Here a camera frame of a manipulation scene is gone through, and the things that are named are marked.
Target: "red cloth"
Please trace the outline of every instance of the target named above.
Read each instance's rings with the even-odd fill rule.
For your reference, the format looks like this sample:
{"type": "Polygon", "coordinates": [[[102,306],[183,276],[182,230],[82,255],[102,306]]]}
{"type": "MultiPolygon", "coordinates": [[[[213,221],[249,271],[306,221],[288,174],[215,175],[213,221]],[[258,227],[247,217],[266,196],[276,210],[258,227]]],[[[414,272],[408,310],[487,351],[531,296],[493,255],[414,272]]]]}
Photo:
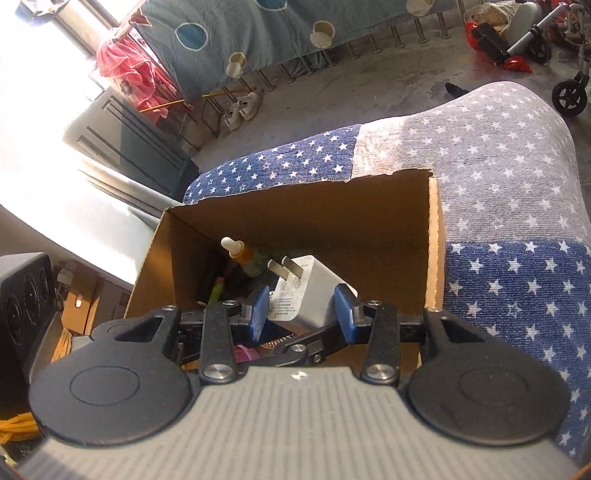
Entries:
{"type": "MultiPolygon", "coordinates": [[[[157,86],[178,98],[170,78],[129,38],[124,37],[117,42],[112,38],[105,40],[96,52],[96,63],[101,76],[112,78],[138,110],[170,101],[158,94],[157,86]]],[[[168,109],[160,108],[145,115],[156,123],[160,116],[168,115],[168,109]]]]}

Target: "stroller wheel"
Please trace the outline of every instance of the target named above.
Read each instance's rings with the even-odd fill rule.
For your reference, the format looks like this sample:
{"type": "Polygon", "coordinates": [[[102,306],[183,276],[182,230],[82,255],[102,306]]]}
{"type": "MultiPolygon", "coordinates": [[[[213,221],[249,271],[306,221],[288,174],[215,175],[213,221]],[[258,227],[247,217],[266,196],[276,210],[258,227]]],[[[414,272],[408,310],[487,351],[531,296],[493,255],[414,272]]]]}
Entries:
{"type": "Polygon", "coordinates": [[[576,80],[561,80],[552,89],[552,105],[562,116],[577,116],[587,106],[587,93],[576,80]]]}
{"type": "Polygon", "coordinates": [[[533,39],[527,47],[527,53],[534,62],[542,65],[547,64],[552,58],[550,43],[544,37],[533,39]]]}

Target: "star-patterned blanket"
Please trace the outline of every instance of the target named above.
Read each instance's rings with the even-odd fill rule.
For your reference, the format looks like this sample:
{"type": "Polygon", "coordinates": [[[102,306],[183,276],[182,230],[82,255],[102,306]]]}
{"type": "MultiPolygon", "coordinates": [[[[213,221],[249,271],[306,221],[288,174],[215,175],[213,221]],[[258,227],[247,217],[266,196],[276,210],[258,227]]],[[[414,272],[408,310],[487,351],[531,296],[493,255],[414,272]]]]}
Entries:
{"type": "Polygon", "coordinates": [[[492,83],[427,112],[226,162],[184,201],[405,168],[439,179],[445,308],[561,374],[571,408],[557,443],[582,462],[591,435],[591,225],[569,130],[525,87],[492,83]]]}

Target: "red plastic bag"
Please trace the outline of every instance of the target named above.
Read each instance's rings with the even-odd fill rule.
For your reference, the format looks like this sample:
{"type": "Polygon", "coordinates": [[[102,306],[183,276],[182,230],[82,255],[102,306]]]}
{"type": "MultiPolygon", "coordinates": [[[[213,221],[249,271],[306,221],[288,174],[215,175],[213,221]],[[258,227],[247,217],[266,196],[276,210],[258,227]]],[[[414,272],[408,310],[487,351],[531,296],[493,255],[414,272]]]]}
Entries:
{"type": "Polygon", "coordinates": [[[474,50],[480,50],[478,46],[478,40],[472,37],[472,30],[474,30],[478,24],[476,22],[466,22],[465,31],[466,31],[466,40],[470,44],[474,50]]]}
{"type": "MultiPolygon", "coordinates": [[[[474,48],[474,50],[480,51],[478,40],[472,37],[472,30],[474,30],[477,26],[478,24],[475,22],[466,22],[466,40],[470,46],[474,48]]],[[[501,67],[504,70],[510,70],[512,72],[533,73],[530,66],[520,55],[513,55],[509,60],[502,64],[501,67]]]]}

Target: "white sneaker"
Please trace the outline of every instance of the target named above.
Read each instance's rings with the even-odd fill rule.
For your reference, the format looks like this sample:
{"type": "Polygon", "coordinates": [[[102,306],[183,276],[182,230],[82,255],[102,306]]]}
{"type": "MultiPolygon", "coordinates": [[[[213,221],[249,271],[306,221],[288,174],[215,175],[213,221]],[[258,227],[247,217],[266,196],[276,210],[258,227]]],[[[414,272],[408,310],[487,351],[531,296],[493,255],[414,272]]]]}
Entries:
{"type": "Polygon", "coordinates": [[[256,92],[251,92],[244,97],[238,99],[240,113],[244,120],[252,120],[255,118],[258,106],[261,104],[261,95],[256,92]]]}
{"type": "Polygon", "coordinates": [[[242,115],[240,112],[240,101],[237,103],[233,103],[228,110],[223,114],[223,120],[226,126],[234,131],[238,129],[240,124],[242,123],[242,115]]]}

